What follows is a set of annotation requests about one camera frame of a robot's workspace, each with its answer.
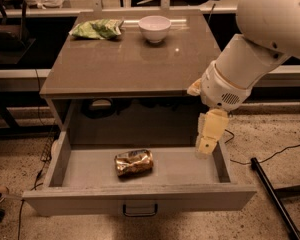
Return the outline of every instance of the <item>gray cabinet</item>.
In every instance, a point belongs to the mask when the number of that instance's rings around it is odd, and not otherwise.
[[[167,39],[151,46],[134,23],[145,13],[82,14],[79,22],[125,19],[124,35],[64,44],[41,90],[61,134],[42,190],[23,194],[40,215],[239,210],[254,195],[254,186],[235,183],[223,141],[208,157],[195,151],[205,108],[186,89],[220,52],[202,14],[155,11],[173,22]],[[98,99],[126,104],[89,117],[83,106]],[[119,178],[115,155],[139,148],[153,153],[152,171]]]

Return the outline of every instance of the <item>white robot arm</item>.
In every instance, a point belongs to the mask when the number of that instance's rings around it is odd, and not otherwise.
[[[214,150],[227,124],[253,86],[289,57],[300,58],[300,0],[240,0],[235,35],[188,93],[200,95],[210,111],[200,123],[197,148]]]

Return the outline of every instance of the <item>white bowl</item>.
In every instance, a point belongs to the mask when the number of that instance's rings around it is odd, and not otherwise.
[[[150,43],[161,42],[169,33],[171,22],[163,16],[147,16],[139,21],[139,28]]]

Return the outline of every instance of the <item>terrazzo floor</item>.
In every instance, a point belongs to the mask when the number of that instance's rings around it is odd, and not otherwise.
[[[37,123],[38,112],[42,123],[53,122],[47,109],[11,111],[20,125]],[[261,161],[285,147],[300,144],[300,103],[243,105],[233,113],[228,130],[235,134],[226,144],[232,160],[246,163],[257,157]],[[231,135],[226,133],[225,139],[228,138]],[[40,158],[47,140],[44,134],[0,138],[0,185],[7,186],[10,193],[16,195],[31,189],[43,165]],[[274,187],[300,184],[300,147],[289,148],[262,166]],[[253,184],[257,190],[240,211],[158,213],[150,218],[119,215],[40,217],[24,203],[20,220],[21,202],[6,199],[0,204],[5,210],[0,223],[0,239],[18,239],[18,232],[19,239],[23,240],[289,239],[283,220],[250,165],[231,162],[231,172],[238,184]],[[300,230],[300,197],[283,200],[283,203]]]

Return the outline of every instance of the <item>crumpled foil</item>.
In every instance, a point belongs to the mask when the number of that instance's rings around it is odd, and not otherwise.
[[[153,157],[150,150],[139,149],[115,156],[115,165],[118,176],[126,176],[151,170]]]

